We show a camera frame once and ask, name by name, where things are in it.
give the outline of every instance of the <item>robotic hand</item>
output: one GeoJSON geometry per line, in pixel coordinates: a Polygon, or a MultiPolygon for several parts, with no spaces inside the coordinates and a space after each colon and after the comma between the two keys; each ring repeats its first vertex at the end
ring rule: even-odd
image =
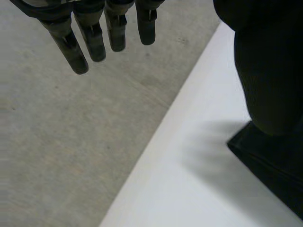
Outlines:
{"type": "Polygon", "coordinates": [[[106,57],[103,44],[100,17],[104,11],[110,45],[113,51],[125,48],[125,14],[136,5],[138,29],[144,45],[155,41],[156,9],[165,0],[10,0],[29,17],[37,18],[49,31],[65,56],[67,62],[78,74],[88,71],[87,61],[71,29],[71,12],[74,13],[86,47],[93,61],[106,57]]]}

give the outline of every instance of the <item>concrete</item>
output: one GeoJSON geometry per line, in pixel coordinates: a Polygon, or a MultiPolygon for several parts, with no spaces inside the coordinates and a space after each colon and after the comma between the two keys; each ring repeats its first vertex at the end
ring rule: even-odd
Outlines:
{"type": "Polygon", "coordinates": [[[48,32],[8,1],[0,9],[0,73],[13,227],[97,227],[214,33],[211,0],[168,0],[157,40],[140,44],[135,8],[127,48],[76,75],[48,32]]]}

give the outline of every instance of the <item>white mat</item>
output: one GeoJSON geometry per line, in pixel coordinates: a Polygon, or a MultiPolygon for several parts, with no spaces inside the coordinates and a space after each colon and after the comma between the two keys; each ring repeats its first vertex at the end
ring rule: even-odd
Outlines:
{"type": "Polygon", "coordinates": [[[100,227],[302,227],[226,147],[249,120],[220,24],[100,227]]]}

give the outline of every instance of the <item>black fabric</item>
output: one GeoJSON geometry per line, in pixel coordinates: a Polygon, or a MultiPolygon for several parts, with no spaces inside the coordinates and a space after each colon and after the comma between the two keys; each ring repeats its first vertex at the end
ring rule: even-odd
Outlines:
{"type": "Polygon", "coordinates": [[[236,31],[234,58],[255,125],[270,135],[293,130],[303,113],[303,1],[214,0],[236,31]]]}
{"type": "Polygon", "coordinates": [[[288,136],[274,137],[250,122],[228,147],[303,220],[303,124],[288,136]]]}

